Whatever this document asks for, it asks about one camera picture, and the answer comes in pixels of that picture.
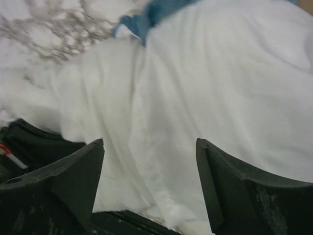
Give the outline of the white pillow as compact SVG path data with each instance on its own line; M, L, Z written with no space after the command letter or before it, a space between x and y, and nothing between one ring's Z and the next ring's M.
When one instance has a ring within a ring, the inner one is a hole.
M60 133L61 115L46 71L0 70L0 107L44 131Z

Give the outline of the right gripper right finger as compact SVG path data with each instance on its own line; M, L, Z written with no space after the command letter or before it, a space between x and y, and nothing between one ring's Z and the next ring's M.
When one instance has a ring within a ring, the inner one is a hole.
M196 141L211 231L217 235L310 235L313 186L281 177Z

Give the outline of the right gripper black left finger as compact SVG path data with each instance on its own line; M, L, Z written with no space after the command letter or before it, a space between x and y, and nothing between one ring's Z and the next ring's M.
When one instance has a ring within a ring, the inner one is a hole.
M104 158L98 139L0 186L2 235L86 235Z

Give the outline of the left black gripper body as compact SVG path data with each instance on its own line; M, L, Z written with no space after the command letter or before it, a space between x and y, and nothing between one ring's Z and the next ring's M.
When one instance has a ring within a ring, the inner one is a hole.
M83 148L60 134L48 133L23 119L0 129L0 182L37 170Z

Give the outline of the white pillowcase blue trim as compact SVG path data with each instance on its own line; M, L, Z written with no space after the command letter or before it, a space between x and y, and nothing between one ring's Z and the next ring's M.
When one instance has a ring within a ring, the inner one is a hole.
M105 40L54 81L61 133L104 139L94 212L208 230L196 140L313 180L313 18L285 0L202 0L136 39Z

